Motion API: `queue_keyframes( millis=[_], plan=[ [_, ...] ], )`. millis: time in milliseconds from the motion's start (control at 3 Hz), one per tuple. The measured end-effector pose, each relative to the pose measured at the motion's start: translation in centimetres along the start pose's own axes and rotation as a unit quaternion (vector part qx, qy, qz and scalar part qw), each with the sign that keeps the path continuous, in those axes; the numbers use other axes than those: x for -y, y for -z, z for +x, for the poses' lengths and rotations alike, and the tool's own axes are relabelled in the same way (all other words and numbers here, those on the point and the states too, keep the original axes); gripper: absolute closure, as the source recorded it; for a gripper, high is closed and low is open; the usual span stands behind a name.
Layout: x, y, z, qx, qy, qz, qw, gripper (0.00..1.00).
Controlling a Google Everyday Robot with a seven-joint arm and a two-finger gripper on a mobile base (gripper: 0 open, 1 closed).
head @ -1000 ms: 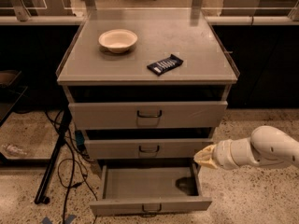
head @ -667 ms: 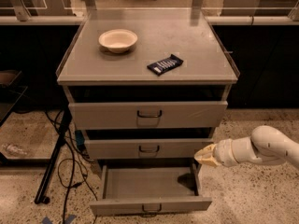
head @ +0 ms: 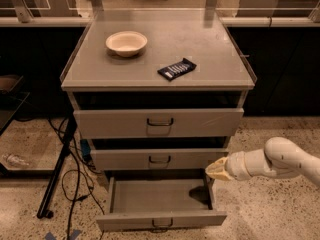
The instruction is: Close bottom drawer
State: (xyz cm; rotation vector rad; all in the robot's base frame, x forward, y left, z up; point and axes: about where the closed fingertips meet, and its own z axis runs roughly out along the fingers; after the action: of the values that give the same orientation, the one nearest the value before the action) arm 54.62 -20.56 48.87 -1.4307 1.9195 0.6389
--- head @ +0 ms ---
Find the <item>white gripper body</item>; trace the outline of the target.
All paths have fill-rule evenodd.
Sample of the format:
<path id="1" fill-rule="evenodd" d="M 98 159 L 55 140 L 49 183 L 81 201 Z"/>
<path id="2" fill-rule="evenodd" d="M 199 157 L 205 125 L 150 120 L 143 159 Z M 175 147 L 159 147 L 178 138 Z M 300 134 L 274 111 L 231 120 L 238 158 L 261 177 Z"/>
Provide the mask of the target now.
<path id="1" fill-rule="evenodd" d="M 262 176 L 267 160 L 262 149 L 245 152 L 240 151 L 227 156 L 225 170 L 239 181 L 249 180 L 254 176 Z"/>

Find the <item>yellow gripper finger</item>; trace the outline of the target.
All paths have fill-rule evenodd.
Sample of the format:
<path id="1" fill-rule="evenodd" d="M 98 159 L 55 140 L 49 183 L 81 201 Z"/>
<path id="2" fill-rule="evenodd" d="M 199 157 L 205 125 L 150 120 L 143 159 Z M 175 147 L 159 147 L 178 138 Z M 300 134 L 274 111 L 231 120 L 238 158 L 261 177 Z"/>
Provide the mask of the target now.
<path id="1" fill-rule="evenodd" d="M 224 170 L 216 171 L 206 169 L 205 173 L 211 179 L 222 180 L 222 181 L 230 181 L 232 177 Z"/>
<path id="2" fill-rule="evenodd" d="M 223 171 L 225 169 L 225 165 L 227 162 L 228 158 L 227 157 L 222 157 L 210 164 L 207 167 L 208 171 Z"/>

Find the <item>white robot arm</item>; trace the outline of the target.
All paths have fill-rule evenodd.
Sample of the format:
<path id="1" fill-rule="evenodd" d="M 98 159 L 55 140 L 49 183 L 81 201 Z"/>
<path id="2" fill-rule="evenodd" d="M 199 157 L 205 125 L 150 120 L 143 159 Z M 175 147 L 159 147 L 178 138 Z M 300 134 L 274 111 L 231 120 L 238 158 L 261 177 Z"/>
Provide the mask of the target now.
<path id="1" fill-rule="evenodd" d="M 320 159 L 283 137 L 269 139 L 262 149 L 240 151 L 208 165 L 205 173 L 223 181 L 250 180 L 256 176 L 288 179 L 303 175 L 320 186 Z"/>

